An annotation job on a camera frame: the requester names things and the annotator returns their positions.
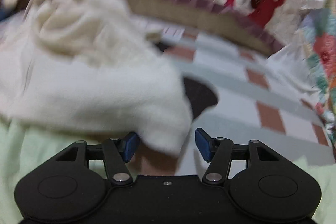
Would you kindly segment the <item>colourful floral patterned fabric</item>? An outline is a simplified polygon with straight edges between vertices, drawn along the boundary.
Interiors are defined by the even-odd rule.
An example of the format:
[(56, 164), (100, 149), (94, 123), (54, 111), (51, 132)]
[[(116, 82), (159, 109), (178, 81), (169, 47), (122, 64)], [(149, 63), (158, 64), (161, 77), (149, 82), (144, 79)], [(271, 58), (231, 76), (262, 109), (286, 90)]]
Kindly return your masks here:
[(335, 145), (335, 0), (322, 0), (322, 7), (307, 14), (301, 29), (309, 74), (317, 88), (313, 106)]

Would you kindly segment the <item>checkered pastel floor rug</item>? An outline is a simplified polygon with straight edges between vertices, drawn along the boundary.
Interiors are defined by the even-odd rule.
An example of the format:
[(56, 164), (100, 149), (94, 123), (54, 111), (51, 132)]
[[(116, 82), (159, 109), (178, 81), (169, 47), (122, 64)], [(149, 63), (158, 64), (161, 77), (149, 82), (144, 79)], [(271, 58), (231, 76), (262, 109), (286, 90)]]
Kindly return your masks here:
[[(1, 22), (1, 41), (9, 27), (23, 22), (19, 12)], [(252, 57), (220, 38), (200, 34), (195, 41), (175, 26), (159, 50), (179, 71), (191, 106), (192, 122), (179, 155), (148, 147), (143, 141), (129, 163), (135, 174), (203, 174), (206, 163), (194, 131), (223, 136), (238, 144), (258, 139), (300, 167), (334, 165), (331, 141), (308, 99), (283, 83), (268, 61)], [(77, 140), (98, 144), (129, 132), (62, 130), (7, 119), (1, 115), (1, 186), (9, 188), (30, 171)]]

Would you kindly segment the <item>white fleece zip jacket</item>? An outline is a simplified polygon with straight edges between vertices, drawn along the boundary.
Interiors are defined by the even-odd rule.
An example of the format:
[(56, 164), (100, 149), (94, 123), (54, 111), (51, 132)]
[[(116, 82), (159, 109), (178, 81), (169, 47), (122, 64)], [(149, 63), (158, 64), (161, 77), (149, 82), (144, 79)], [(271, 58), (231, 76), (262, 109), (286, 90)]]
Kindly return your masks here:
[(1, 41), (1, 115), (79, 132), (138, 133), (179, 155), (192, 122), (182, 76), (126, 0), (30, 0)]

